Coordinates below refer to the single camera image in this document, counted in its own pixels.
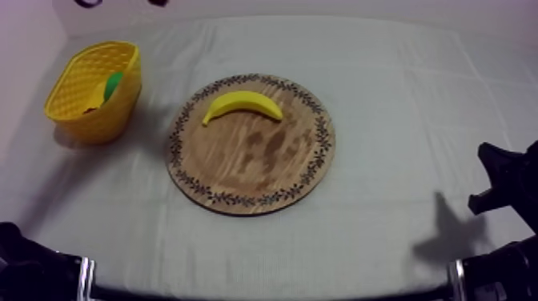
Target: floral border pattern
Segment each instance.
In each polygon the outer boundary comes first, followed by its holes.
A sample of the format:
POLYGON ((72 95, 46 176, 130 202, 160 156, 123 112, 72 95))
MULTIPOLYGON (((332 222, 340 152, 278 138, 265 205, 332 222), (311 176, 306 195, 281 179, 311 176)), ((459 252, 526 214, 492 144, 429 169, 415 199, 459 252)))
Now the floral border pattern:
POLYGON ((281 200, 293 199, 295 196, 300 195, 303 188, 310 185, 314 180, 316 173, 325 164, 327 154, 333 147, 330 142, 330 134, 327 129, 328 121, 322 116, 323 108, 318 104, 311 94, 298 87, 293 82, 287 82, 280 79, 275 79, 268 75, 260 74, 245 74, 236 75, 229 78, 223 78, 219 81, 212 83, 205 87, 202 91, 194 94, 191 100, 183 106, 179 117, 175 120, 173 131, 169 135, 169 153, 171 155, 170 164, 176 168, 175 180, 177 184, 184 184, 194 194, 206 196, 214 203, 225 203, 228 206, 240 205, 243 207, 253 207, 255 205, 269 206, 277 203, 281 200), (292 91, 296 98, 301 100, 304 106, 311 109, 312 113, 317 115, 315 118, 315 141, 318 143, 318 148, 314 151, 314 158, 308 162, 306 172, 300 175, 300 183, 295 183, 287 189, 280 189, 270 195, 262 195, 259 198, 252 198, 246 195, 233 195, 226 192, 215 192, 209 186, 205 186, 198 179, 190 176, 181 167, 182 165, 182 150, 183 140, 181 133, 185 130, 185 123, 189 120, 191 112, 195 108, 195 104, 207 96, 218 92, 224 86, 231 86, 234 84, 242 84, 245 82, 260 81, 269 86, 275 86, 281 90, 292 91))

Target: white backdrop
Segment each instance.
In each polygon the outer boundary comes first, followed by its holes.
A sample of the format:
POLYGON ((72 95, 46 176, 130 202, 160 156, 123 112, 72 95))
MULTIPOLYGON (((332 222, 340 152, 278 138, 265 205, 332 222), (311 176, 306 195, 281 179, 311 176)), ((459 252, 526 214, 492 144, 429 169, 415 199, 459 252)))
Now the white backdrop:
POLYGON ((171 0, 166 8, 147 0, 105 1, 93 10, 72 0, 52 0, 69 35, 155 20, 256 14, 323 14, 381 18, 491 34, 538 43, 535 0, 171 0))

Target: plastic basket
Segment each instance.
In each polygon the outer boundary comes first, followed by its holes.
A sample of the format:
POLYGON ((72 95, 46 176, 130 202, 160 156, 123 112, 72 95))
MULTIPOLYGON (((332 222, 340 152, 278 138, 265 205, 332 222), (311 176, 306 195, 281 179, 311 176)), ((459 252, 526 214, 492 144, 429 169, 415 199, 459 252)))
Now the plastic basket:
POLYGON ((45 104, 45 115, 80 142, 99 144, 125 129, 141 88, 140 54, 129 42, 109 41, 87 47, 67 64, 45 104), (97 110, 84 114, 90 93, 112 73, 123 77, 97 110))

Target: white tablecloth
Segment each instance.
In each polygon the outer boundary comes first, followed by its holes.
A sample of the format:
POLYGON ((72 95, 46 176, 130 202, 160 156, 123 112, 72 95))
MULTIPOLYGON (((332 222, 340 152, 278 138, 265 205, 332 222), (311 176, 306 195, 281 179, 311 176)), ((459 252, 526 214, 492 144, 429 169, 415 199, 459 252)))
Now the white tablecloth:
POLYGON ((472 34, 354 18, 166 23, 72 39, 42 80, 0 174, 0 220, 97 260, 98 283, 177 296, 368 296, 445 281, 445 264, 531 234, 488 188, 476 150, 538 139, 538 50, 472 34), (71 55, 105 39, 140 46, 143 91, 126 133, 90 149, 42 113, 71 55), (325 105, 335 158, 304 200, 252 219, 190 202, 163 162, 175 112, 201 86, 265 73, 325 105), (435 197, 435 192, 442 198, 435 197))

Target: wooden plate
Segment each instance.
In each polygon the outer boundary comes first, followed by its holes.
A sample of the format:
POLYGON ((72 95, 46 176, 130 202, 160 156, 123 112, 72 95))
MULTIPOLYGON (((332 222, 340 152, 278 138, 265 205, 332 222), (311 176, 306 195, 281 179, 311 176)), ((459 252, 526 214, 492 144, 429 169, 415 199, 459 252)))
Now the wooden plate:
POLYGON ((300 85, 265 74, 224 78, 200 89, 173 121, 167 167, 195 203, 229 215, 261 215, 299 201, 321 180, 335 132, 321 102, 300 85), (282 109, 282 122, 236 111, 202 119, 218 96, 250 90, 282 109))

